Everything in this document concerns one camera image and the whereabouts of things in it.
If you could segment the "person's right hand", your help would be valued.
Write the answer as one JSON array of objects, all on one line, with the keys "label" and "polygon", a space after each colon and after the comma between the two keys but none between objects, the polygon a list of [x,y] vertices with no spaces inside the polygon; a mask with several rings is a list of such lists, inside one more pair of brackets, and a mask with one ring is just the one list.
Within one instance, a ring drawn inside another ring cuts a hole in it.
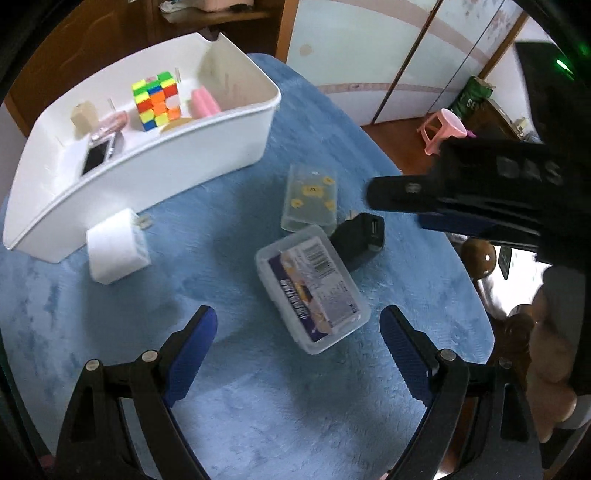
[{"label": "person's right hand", "polygon": [[557,428],[576,430],[590,421],[590,395],[576,391],[571,377],[584,346],[586,276],[564,266],[543,273],[543,283],[529,307],[514,308],[505,331],[514,351],[527,350],[526,397],[540,442]]}]

